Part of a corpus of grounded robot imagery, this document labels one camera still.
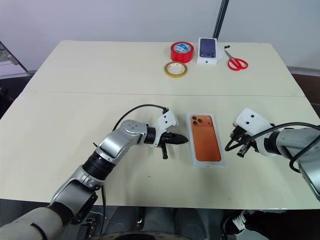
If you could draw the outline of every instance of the table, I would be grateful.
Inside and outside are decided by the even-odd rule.
[[[120,116],[140,104],[169,107],[180,122],[178,133],[186,136],[187,112],[213,113],[224,146],[233,130],[232,122],[243,108],[251,108],[275,124],[292,121],[319,124],[308,100],[269,44],[230,43],[234,52],[248,62],[254,62],[253,56],[258,56],[254,52],[258,51],[265,53],[270,66],[278,63],[274,69],[281,81],[271,78],[268,83],[264,82],[268,78],[265,76],[272,74],[264,72],[265,68],[255,69],[254,64],[248,72],[233,76],[232,81],[251,83],[251,88],[239,83],[227,88],[228,84],[220,78],[229,79],[235,72],[226,71],[223,59],[216,66],[191,62],[189,73],[178,80],[167,77],[159,67],[161,71],[143,87],[141,84],[152,75],[148,67],[141,78],[138,78],[139,69],[135,68],[135,72],[129,67],[130,71],[119,73],[121,82],[120,79],[112,81],[110,77],[101,76],[108,64],[100,62],[104,58],[105,63],[113,64],[113,68],[108,66],[107,69],[114,77],[113,69],[120,69],[117,61],[112,62],[115,52],[97,56],[99,67],[88,61],[85,68],[79,56],[72,55],[73,51],[69,50],[78,49],[82,44],[91,46],[86,48],[91,56],[97,53],[98,46],[111,50],[110,46],[122,45],[125,52],[129,49],[127,44],[147,45],[149,51],[160,48],[165,51],[165,46],[170,45],[62,42],[0,121],[0,198],[49,202],[58,187],[94,151],[92,142],[98,144]],[[246,51],[235,47],[242,45],[246,49],[251,49],[252,45],[256,51],[242,55]],[[136,56],[140,62],[147,55],[142,52],[141,56]],[[60,60],[66,63],[65,59],[69,67],[73,65],[71,69],[59,63]],[[152,62],[146,64],[150,68],[153,66]],[[219,77],[212,80],[211,71],[220,72]],[[92,77],[84,77],[80,72]],[[192,81],[195,73],[200,77]],[[253,76],[259,75],[261,78],[254,79]],[[214,81],[216,87],[195,84],[201,81],[206,84]],[[267,91],[270,83],[278,83],[280,87]],[[159,109],[146,107],[134,111],[129,118],[152,125],[160,115]],[[301,175],[291,171],[289,161],[281,156],[270,158],[251,150],[245,158],[240,158],[236,151],[230,151],[225,152],[223,168],[197,168],[192,166],[189,151],[188,143],[169,145],[169,158],[163,160],[159,148],[133,146],[106,180],[107,204],[216,209],[319,208],[319,202]]]

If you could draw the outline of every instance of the floor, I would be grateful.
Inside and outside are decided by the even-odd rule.
[[[0,79],[0,118],[5,114],[6,110],[10,107],[11,103],[21,93],[24,87],[27,85],[32,76],[27,77],[16,77],[10,79]],[[293,74],[294,79],[299,84],[304,94],[310,101],[315,112],[320,117],[320,77],[317,76],[306,76]],[[10,223],[19,216],[29,212],[30,210],[37,207],[47,206],[48,203],[43,202],[27,202],[27,201],[15,201],[0,199],[0,226]],[[116,206],[107,207],[107,218],[109,219]],[[102,206],[94,206],[90,212],[89,217],[95,218],[97,226],[100,225],[102,216]],[[210,240],[220,240],[221,230],[220,222],[223,219],[226,211],[223,209],[198,209],[198,212],[204,222],[208,236]],[[66,227],[63,235],[59,238],[60,240],[70,239],[77,236],[79,231],[79,225],[69,225]],[[259,233],[245,230],[243,233],[237,236],[238,240],[267,240]]]

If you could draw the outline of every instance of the cable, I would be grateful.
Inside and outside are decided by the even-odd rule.
[[[278,129],[289,127],[289,126],[304,126],[304,127],[309,127],[309,128],[313,128],[313,129],[316,129],[316,130],[320,131],[320,127],[319,126],[316,126],[316,125],[313,125],[313,124],[310,124],[310,123],[306,123],[306,122],[288,122],[288,123],[283,123],[283,124],[280,124],[280,125],[277,125],[277,126],[273,126],[273,127],[269,128],[269,129],[266,129],[264,131],[261,131],[261,132],[257,133],[256,135],[253,135],[253,136],[251,136],[251,137],[249,137],[249,138],[247,138],[245,140],[242,140],[242,141],[240,141],[239,143],[237,143],[237,144],[235,144],[233,146],[230,146],[231,143],[232,143],[232,141],[230,141],[227,144],[227,146],[224,148],[224,150],[226,152],[231,151],[231,150],[236,149],[236,148],[240,147],[241,145],[246,144],[246,143],[248,143],[248,142],[250,142],[250,141],[252,141],[252,140],[254,140],[254,139],[258,138],[258,137],[261,137],[262,135],[265,135],[265,134],[270,133],[270,132],[272,132],[274,130],[278,130]]]
[[[101,229],[100,229],[100,235],[102,235],[102,231],[105,224],[105,218],[106,218],[106,191],[105,191],[105,185],[101,186],[101,195],[102,195],[102,223],[101,223]]]
[[[122,117],[120,117],[120,119],[116,122],[116,124],[114,125],[114,128],[112,129],[112,131],[116,130],[119,123],[131,112],[133,112],[136,109],[142,108],[142,107],[155,107],[155,108],[159,108],[162,109],[162,114],[165,114],[166,112],[169,111],[169,109],[167,107],[164,106],[160,106],[160,105],[155,105],[155,104],[142,104],[139,106],[136,106],[132,109],[130,109],[129,111],[127,111]],[[102,231],[104,228],[104,224],[105,224],[105,218],[106,218],[106,191],[105,191],[105,186],[102,185],[101,186],[101,195],[102,195],[102,205],[103,205],[103,209],[102,209],[102,223],[101,223],[101,229],[100,229],[100,235],[102,235]]]
[[[294,163],[295,161],[300,158],[303,154],[305,154],[307,151],[309,151],[314,145],[316,145],[318,142],[320,141],[320,135],[317,136],[311,143],[309,143],[309,145],[307,145],[306,147],[304,147],[301,151],[299,151],[296,155],[294,155],[294,157],[290,158],[290,162],[289,162],[289,167],[297,172],[300,173],[299,169],[294,167]]]
[[[166,112],[169,111],[168,108],[164,107],[164,106],[159,106],[159,105],[154,105],[154,104],[142,104],[139,106],[136,106],[134,108],[132,108],[131,110],[127,111],[115,124],[114,128],[112,129],[112,131],[116,130],[116,128],[118,127],[119,123],[122,121],[122,119],[124,119],[129,113],[133,112],[136,109],[142,108],[142,107],[155,107],[155,108],[160,108],[163,110],[163,114],[165,114]]]

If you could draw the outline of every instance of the scissor blade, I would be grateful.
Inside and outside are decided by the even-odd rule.
[[[226,54],[230,59],[234,59],[234,57],[231,56],[230,53],[228,53],[226,50],[224,50],[224,51],[225,51],[225,54]]]

